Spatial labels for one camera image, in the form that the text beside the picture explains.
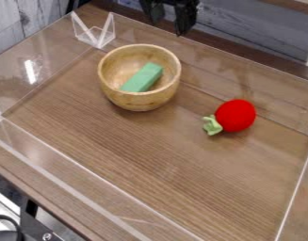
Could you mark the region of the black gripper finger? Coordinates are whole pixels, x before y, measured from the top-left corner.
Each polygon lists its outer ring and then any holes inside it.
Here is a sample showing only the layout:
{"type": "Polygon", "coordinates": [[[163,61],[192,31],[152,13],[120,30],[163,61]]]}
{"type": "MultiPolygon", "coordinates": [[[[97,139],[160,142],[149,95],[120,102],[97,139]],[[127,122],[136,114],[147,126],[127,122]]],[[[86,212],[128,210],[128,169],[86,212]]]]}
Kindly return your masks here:
{"type": "Polygon", "coordinates": [[[196,24],[199,0],[175,0],[175,31],[184,35],[196,24]]]}
{"type": "Polygon", "coordinates": [[[140,0],[143,13],[151,23],[157,23],[165,16],[163,0],[140,0]]]}

